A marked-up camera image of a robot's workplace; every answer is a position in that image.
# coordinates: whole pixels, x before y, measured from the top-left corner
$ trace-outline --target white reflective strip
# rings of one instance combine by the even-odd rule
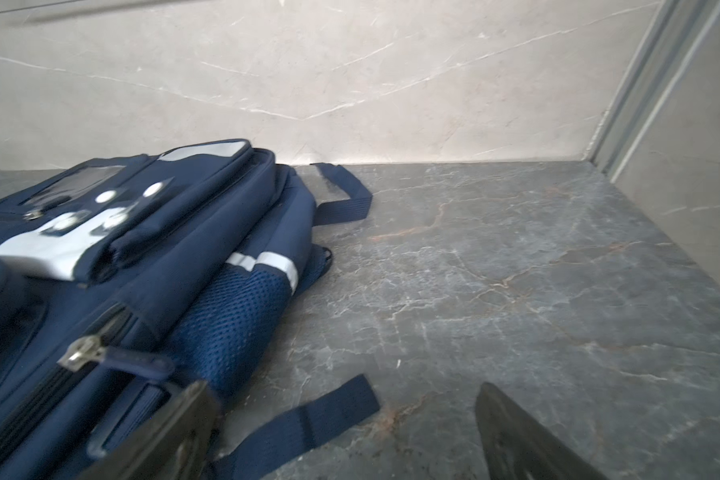
[[[240,254],[240,252],[235,252],[234,254],[230,255],[230,258],[226,259],[226,262],[231,265],[241,266],[242,268],[250,272],[251,270],[253,270],[253,266],[256,264],[256,259],[252,256],[243,255]]]
[[[233,141],[225,144],[194,145],[193,147],[177,148],[162,154],[157,159],[163,161],[182,160],[193,155],[215,155],[217,157],[231,157],[246,146],[244,141]]]
[[[243,255],[240,252],[235,252],[230,255],[230,258],[226,259],[226,262],[231,265],[241,266],[249,272],[253,270],[253,267],[257,264],[269,265],[272,268],[277,268],[288,277],[288,282],[291,284],[291,293],[296,292],[296,286],[298,285],[298,272],[296,271],[296,265],[287,256],[276,254],[275,252],[261,252],[259,258],[253,258],[250,255]]]
[[[262,252],[259,258],[256,259],[256,263],[272,266],[285,273],[288,277],[288,282],[291,283],[291,293],[296,292],[298,272],[296,271],[296,265],[294,265],[293,261],[287,256],[276,254],[275,252]]]
[[[92,235],[91,231],[124,209],[122,206],[109,208],[61,236],[42,235],[42,230],[63,222],[74,213],[59,215],[36,230],[12,236],[0,244],[0,259],[27,276],[74,280],[72,272],[77,261],[106,236]]]

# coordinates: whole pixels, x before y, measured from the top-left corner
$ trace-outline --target gray marble floor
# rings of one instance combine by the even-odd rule
[[[487,478],[499,385],[611,478],[720,478],[720,288],[586,163],[365,165],[228,447],[357,373],[383,408],[268,478]],[[303,170],[322,199],[336,196]]]

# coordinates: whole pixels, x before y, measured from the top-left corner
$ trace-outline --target metal door frame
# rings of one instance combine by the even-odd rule
[[[588,155],[616,182],[720,16],[720,0],[665,0]]]

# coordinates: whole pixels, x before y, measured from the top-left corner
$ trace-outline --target light marble wall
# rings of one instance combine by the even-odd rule
[[[720,18],[616,186],[720,284]]]
[[[656,6],[85,0],[0,14],[0,166],[228,137],[288,163],[579,159]]]

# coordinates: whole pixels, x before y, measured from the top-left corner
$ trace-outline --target zipper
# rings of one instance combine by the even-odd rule
[[[38,218],[44,216],[45,213],[48,212],[48,210],[56,208],[57,206],[60,206],[62,204],[66,204],[70,200],[72,200],[72,197],[70,197],[69,195],[62,195],[46,202],[45,204],[36,206],[32,210],[28,210],[22,213],[0,212],[0,220],[37,220]]]
[[[175,369],[173,360],[167,356],[106,346],[100,334],[86,335],[75,340],[57,361],[70,372],[77,372],[90,362],[159,382],[167,380]]]
[[[129,323],[131,323],[131,314],[128,309],[122,305],[115,305],[99,316],[88,327],[86,333],[89,336],[97,336],[103,345],[107,345],[119,340],[118,337]],[[93,369],[94,363],[86,362],[74,372],[62,366],[55,366],[46,374],[0,424],[0,465]]]

